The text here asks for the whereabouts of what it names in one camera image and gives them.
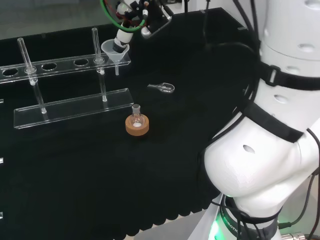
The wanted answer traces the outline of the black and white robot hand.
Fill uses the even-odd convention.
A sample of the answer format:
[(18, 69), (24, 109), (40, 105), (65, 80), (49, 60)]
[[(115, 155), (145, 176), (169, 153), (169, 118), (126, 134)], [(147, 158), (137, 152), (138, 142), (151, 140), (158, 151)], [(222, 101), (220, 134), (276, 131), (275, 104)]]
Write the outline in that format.
[(125, 30), (119, 29), (113, 40), (113, 50), (122, 53), (129, 45), (134, 28), (147, 39), (156, 34), (172, 19), (172, 11), (162, 0), (121, 0), (116, 4), (116, 16), (122, 19)]

